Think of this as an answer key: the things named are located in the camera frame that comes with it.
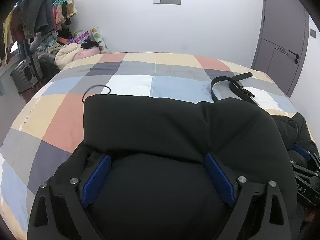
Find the black puffer coat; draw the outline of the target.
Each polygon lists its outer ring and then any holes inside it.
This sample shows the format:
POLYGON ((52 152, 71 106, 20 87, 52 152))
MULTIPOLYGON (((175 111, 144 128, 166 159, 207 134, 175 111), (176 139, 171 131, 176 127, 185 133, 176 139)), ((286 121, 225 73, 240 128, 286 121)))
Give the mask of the black puffer coat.
POLYGON ((84 140, 50 185, 80 176, 106 154, 111 170, 86 209, 105 239, 218 239, 231 208, 205 168, 205 156, 213 154, 236 176, 275 181, 291 239, 306 239, 319 226, 319 205, 298 194, 290 160, 308 167, 294 144, 318 156, 298 113, 270 115, 234 98, 189 103, 93 95, 84 101, 84 140))

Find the pile of clothes and blankets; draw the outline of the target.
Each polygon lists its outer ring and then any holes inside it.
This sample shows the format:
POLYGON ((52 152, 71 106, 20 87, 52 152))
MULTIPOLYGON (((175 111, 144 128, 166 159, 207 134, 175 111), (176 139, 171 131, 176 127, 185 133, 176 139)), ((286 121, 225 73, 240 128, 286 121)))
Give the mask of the pile of clothes and blankets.
POLYGON ((103 47, 84 31, 73 37, 68 29, 36 34, 30 52, 37 56, 40 65, 51 65, 63 70, 73 61, 103 53, 103 47))

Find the clothes rack with garments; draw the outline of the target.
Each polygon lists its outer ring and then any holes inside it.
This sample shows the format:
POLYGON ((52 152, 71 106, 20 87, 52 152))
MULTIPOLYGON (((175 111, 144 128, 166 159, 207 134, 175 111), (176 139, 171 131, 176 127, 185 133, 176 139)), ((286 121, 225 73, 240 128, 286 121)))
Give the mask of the clothes rack with garments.
POLYGON ((17 0, 1 18, 1 66, 8 64, 15 43, 51 34, 77 14, 74 0, 17 0))

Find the colourful patchwork bed cover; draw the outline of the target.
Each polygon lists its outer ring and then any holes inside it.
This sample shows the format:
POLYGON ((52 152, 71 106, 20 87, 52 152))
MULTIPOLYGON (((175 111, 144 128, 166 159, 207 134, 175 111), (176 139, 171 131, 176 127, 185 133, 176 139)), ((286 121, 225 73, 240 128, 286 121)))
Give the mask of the colourful patchwork bed cover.
POLYGON ((10 232, 26 239, 36 190, 82 141, 85 90, 209 102, 213 78, 248 71, 228 61, 169 53, 95 55, 68 64, 23 107, 1 145, 1 217, 10 232))

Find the black coat belt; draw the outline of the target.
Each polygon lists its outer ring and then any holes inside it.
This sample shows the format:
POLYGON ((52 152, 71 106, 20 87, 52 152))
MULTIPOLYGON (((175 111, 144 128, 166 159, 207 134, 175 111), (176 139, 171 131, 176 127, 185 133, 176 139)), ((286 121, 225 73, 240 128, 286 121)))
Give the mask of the black coat belt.
POLYGON ((210 88, 211 88, 211 97, 212 100, 214 102, 219 101, 219 99, 216 97, 214 91, 213 91, 213 87, 216 83, 222 82, 222 81, 228 81, 229 82, 229 89, 240 99, 242 99, 245 102, 249 102, 252 103, 256 106, 259 106, 258 103, 254 100, 255 95, 250 92, 249 90, 247 90, 241 83, 241 80, 244 79, 248 79, 250 77, 252 77, 253 74, 251 72, 247 72, 247 73, 242 73, 239 75, 235 75, 233 77, 229 77, 229 76, 218 76, 216 78, 214 78, 211 81, 210 84, 210 88))

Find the grey door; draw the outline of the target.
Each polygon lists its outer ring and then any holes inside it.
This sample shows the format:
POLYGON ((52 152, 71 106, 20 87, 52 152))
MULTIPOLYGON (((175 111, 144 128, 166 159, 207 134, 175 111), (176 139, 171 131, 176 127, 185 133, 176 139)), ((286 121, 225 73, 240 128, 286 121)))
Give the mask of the grey door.
POLYGON ((267 74, 291 96, 308 47, 309 15, 299 0, 263 0, 252 69, 267 74))

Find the grey suitcase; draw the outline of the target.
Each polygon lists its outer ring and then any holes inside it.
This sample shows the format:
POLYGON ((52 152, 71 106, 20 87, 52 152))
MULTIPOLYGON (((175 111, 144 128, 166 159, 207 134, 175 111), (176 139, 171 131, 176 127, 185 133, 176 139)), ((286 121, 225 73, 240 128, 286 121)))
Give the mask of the grey suitcase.
POLYGON ((34 88, 43 80, 43 72, 36 54, 33 54, 21 61, 11 72, 18 93, 21 94, 34 88))

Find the dotted rolled mat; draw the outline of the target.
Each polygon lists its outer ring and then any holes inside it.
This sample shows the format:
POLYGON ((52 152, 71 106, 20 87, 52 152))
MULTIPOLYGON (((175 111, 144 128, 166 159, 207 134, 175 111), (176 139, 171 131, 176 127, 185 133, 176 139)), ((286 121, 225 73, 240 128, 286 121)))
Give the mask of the dotted rolled mat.
POLYGON ((100 49, 100 52, 102 54, 109 53, 109 49, 108 49, 108 47, 107 47, 107 45, 106 45, 106 43, 105 43, 100 31, 99 31, 99 29, 98 28, 92 28, 91 29, 91 35, 92 35, 93 39, 95 40, 95 42, 97 42, 98 47, 100 49))

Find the grey wall panel strip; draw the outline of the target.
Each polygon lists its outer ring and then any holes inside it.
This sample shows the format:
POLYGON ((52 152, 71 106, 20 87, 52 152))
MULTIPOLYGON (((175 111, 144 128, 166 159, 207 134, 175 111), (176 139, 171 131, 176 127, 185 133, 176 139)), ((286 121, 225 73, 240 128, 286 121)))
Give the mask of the grey wall panel strip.
POLYGON ((181 5, 181 0, 153 0, 153 4, 181 5))

